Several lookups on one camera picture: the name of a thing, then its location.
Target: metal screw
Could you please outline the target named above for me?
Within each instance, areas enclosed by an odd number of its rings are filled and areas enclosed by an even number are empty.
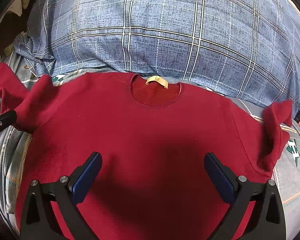
[[[38,181],[35,179],[35,180],[33,180],[33,181],[31,181],[31,186],[35,186],[35,185],[37,185],[38,184]]]
[[[268,183],[269,183],[271,186],[274,186],[274,185],[275,185],[275,181],[272,180],[272,179],[270,179],[270,180],[268,181]]]
[[[247,178],[246,178],[245,176],[242,176],[242,175],[240,175],[240,176],[238,177],[238,179],[239,179],[241,182],[246,182],[246,181],[247,181]]]
[[[65,182],[67,182],[68,181],[68,177],[67,176],[62,176],[61,178],[60,178],[60,182],[61,183],[65,183]]]

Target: neck tag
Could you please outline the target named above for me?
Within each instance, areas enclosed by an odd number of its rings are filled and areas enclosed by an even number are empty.
[[[162,77],[159,77],[159,76],[149,77],[147,79],[146,85],[152,81],[157,81],[160,85],[164,86],[165,88],[168,88],[168,82],[166,80],[164,80]]]

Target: blue gripper pad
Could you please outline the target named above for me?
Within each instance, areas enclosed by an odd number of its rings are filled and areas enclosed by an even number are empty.
[[[100,153],[94,153],[89,164],[86,162],[83,166],[87,165],[78,177],[71,189],[71,200],[73,204],[78,204],[84,201],[91,185],[93,184],[96,176],[98,175],[102,166],[102,157]]]
[[[235,201],[234,186],[209,153],[205,155],[203,165],[223,202],[233,204]]]

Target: blue plaid blanket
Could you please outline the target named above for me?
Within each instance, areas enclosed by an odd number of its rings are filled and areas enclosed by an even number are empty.
[[[287,0],[37,0],[14,47],[36,76],[110,66],[300,109],[300,15]]]

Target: sweatshirt sleeve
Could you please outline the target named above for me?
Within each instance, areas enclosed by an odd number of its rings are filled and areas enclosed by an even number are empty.
[[[290,138],[289,133],[283,131],[280,125],[292,125],[291,111],[291,100],[272,103],[263,110],[262,120],[258,121],[252,120],[243,110],[232,111],[242,146],[257,173],[271,177],[273,168]]]
[[[0,63],[0,98],[1,110],[4,114],[15,109],[26,98],[29,91],[20,82],[11,68],[4,62]]]
[[[18,130],[33,133],[47,121],[58,108],[58,88],[54,87],[49,75],[44,75],[30,91],[5,63],[0,63],[1,114],[15,110]]]

